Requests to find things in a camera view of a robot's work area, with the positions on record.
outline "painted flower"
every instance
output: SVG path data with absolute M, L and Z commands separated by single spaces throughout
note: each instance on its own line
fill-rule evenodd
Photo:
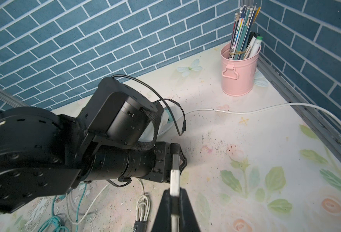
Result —
M 254 74 L 254 84 L 260 87 L 268 86 L 268 81 L 258 69 L 256 69 L 256 72 Z
M 236 197 L 224 207 L 219 231 L 286 232 L 287 228 L 268 209 L 255 201 Z
M 199 59 L 196 59 L 192 62 L 191 66 L 189 67 L 178 67 L 177 71 L 182 72 L 183 77 L 187 77 L 191 71 L 200 71 L 203 67 L 199 66 Z
M 304 200 L 307 231 L 341 232 L 341 192 L 325 186 L 310 193 Z

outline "teal cable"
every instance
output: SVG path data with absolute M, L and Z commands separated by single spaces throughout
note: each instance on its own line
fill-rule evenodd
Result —
M 77 221 L 78 221 L 78 214 L 79 214 L 79 208 L 80 208 L 80 203 L 84 197 L 85 194 L 85 190 L 87 189 L 87 184 L 86 183 L 80 183 L 79 185 L 85 184 L 84 186 L 84 191 L 83 194 L 80 197 L 80 201 L 78 204 L 78 208 L 77 208 Z M 70 232 L 69 228 L 67 228 L 66 226 L 61 225 L 61 218 L 59 216 L 56 216 L 54 214 L 54 203 L 56 201 L 57 196 L 55 196 L 53 198 L 52 201 L 52 217 L 48 218 L 38 229 L 38 232 L 43 232 L 45 229 L 47 229 L 51 224 L 53 224 L 56 228 L 52 231 L 52 232 Z
M 83 194 L 81 195 L 81 197 L 80 197 L 80 201 L 79 201 L 79 204 L 78 204 L 78 207 L 77 207 L 77 222 L 79 221 L 79 219 L 78 219 L 78 215 L 79 215 L 79 208 L 80 208 L 80 203 L 81 203 L 81 200 L 83 199 L 83 197 L 84 197 L 84 194 L 85 194 L 85 190 L 87 189 L 87 184 L 85 184 L 85 186 L 84 186 L 84 191 L 83 191 Z

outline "pink bucket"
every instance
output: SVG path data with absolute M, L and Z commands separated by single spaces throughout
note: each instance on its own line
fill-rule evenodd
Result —
M 241 96 L 249 93 L 254 84 L 254 74 L 257 67 L 258 52 L 251 58 L 231 61 L 228 59 L 230 43 L 220 52 L 222 57 L 222 90 L 230 96 Z

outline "blue tile wallpaper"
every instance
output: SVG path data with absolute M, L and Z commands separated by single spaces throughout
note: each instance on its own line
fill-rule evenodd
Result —
M 341 119 L 341 1 L 258 4 L 262 9 L 255 24 L 263 36 L 261 56 L 310 103 Z
M 238 5 L 0 0 L 0 87 L 31 106 L 56 109 L 93 94 L 107 75 L 138 77 L 227 42 Z

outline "floral table surface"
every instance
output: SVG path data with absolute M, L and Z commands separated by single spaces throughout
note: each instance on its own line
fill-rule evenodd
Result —
M 195 54 L 140 79 L 163 97 L 178 101 L 185 111 L 251 111 L 286 103 L 259 72 L 256 85 L 247 95 L 224 94 L 220 87 L 222 47 Z M 138 83 L 125 84 L 156 100 L 154 93 Z M 77 116 L 88 100 L 78 100 L 54 112 Z M 341 232 L 341 164 L 291 107 L 243 117 L 201 111 L 188 114 L 186 119 L 187 130 L 182 137 L 172 128 L 158 141 L 181 144 L 189 160 L 181 186 L 187 190 L 202 231 Z M 150 231 L 162 193 L 169 185 L 143 183 L 151 199 Z M 79 218 L 106 184 L 97 181 L 87 186 Z M 82 193 L 81 186 L 67 198 L 74 213 Z M 137 182 L 125 188 L 109 186 L 78 231 L 132 231 L 140 195 Z M 52 199 L 41 197 L 13 214 L 1 215 L 0 231 L 37 231 L 51 216 Z M 56 202 L 54 210 L 70 231 L 75 230 L 66 218 L 66 199 Z

